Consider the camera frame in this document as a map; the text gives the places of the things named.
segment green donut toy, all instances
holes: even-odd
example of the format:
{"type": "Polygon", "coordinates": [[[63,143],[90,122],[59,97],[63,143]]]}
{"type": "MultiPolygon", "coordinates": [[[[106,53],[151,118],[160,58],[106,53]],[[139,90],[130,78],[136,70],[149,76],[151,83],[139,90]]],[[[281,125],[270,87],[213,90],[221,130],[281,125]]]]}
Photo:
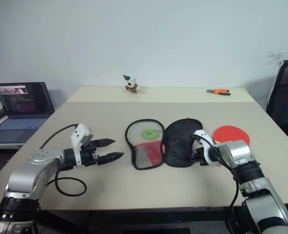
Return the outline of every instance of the green donut toy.
{"type": "Polygon", "coordinates": [[[154,129],[146,129],[142,131],[141,136],[145,140],[156,140],[159,137],[159,132],[154,129]]]}

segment black chair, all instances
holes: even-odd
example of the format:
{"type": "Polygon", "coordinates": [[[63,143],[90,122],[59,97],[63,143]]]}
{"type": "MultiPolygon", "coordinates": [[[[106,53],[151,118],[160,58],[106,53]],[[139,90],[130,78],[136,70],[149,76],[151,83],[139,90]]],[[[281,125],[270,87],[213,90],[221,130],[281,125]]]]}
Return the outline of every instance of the black chair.
{"type": "Polygon", "coordinates": [[[288,60],[279,69],[266,112],[288,136],[288,60]]]}

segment table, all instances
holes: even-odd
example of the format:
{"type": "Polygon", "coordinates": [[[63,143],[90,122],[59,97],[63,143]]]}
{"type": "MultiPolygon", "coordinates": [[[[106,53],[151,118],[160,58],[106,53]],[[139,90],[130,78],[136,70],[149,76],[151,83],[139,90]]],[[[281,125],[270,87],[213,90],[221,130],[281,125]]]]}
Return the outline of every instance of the table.
{"type": "MultiPolygon", "coordinates": [[[[81,122],[94,132],[94,139],[112,138],[116,143],[97,150],[99,155],[124,152],[115,162],[73,169],[60,176],[74,176],[87,184],[81,197],[60,195],[50,185],[40,200],[44,210],[115,210],[178,207],[226,207],[235,192],[231,174],[223,167],[173,168],[165,163],[155,169],[137,171],[124,139],[126,127],[134,120],[155,118],[166,127],[181,118],[195,118],[212,136],[222,125],[245,130],[250,148],[261,163],[278,194],[288,203],[288,137],[243,88],[231,88],[231,96],[209,94],[205,88],[142,88],[127,93],[123,88],[81,87],[45,122],[0,171],[0,201],[10,174],[34,150],[60,128],[81,122]]],[[[49,148],[70,148],[66,130],[48,144],[49,148]]],[[[81,185],[60,181],[69,193],[81,185]]],[[[239,195],[235,205],[243,201],[239,195]]]]}

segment white toy dog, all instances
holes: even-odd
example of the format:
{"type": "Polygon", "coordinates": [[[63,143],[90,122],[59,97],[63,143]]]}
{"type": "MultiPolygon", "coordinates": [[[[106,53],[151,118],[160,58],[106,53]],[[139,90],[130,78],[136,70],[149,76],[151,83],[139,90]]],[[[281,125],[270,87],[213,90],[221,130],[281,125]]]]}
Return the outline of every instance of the white toy dog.
{"type": "Polygon", "coordinates": [[[132,93],[136,93],[139,91],[139,86],[136,83],[136,78],[135,79],[131,79],[131,77],[123,75],[124,79],[127,82],[127,85],[125,86],[125,89],[132,92],[132,93]]]}

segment pliers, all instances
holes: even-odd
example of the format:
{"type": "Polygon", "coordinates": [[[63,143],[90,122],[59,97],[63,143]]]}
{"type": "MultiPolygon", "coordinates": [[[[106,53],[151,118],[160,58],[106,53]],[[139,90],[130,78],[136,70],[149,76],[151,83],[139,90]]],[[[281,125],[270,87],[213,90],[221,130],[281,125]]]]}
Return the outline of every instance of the pliers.
{"type": "Polygon", "coordinates": [[[230,91],[228,89],[208,89],[207,92],[226,96],[230,95],[230,91]]]}

